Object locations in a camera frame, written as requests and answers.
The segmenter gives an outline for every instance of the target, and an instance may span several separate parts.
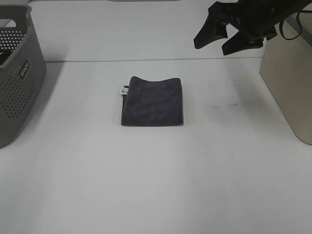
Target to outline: basket handle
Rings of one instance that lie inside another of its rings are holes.
[[[27,6],[2,5],[0,6],[0,19],[14,20],[16,30],[27,32],[26,12]]]

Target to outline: dark gray towel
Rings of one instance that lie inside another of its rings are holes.
[[[183,124],[181,80],[173,78],[150,82],[132,77],[128,95],[123,95],[121,124],[123,126]]]

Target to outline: gray plastic basket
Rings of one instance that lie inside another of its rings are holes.
[[[26,5],[1,5],[0,19],[15,27],[0,28],[0,49],[11,50],[0,66],[0,147],[17,136],[41,89],[46,65]]]

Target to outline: white table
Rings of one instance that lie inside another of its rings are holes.
[[[213,2],[44,1],[30,6],[48,61],[223,58],[221,46],[226,40],[201,50],[193,43]],[[237,32],[228,29],[229,37]],[[262,55],[260,49],[230,57]]]
[[[0,152],[0,233],[310,234],[312,148],[261,59],[49,63]],[[180,77],[185,125],[122,127],[122,85]]]

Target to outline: black cable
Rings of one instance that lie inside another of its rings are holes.
[[[285,37],[284,31],[283,31],[284,20],[281,21],[281,22],[279,23],[279,31],[280,31],[282,37],[283,37],[285,40],[295,40],[296,38],[298,38],[298,37],[301,35],[301,33],[302,33],[302,24],[301,24],[301,21],[300,21],[300,14],[301,14],[301,13],[312,13],[312,11],[301,10],[301,11],[299,11],[299,12],[297,13],[296,21],[297,21],[298,26],[299,26],[299,34],[298,34],[296,37],[294,37],[294,38],[287,38],[287,37]]]

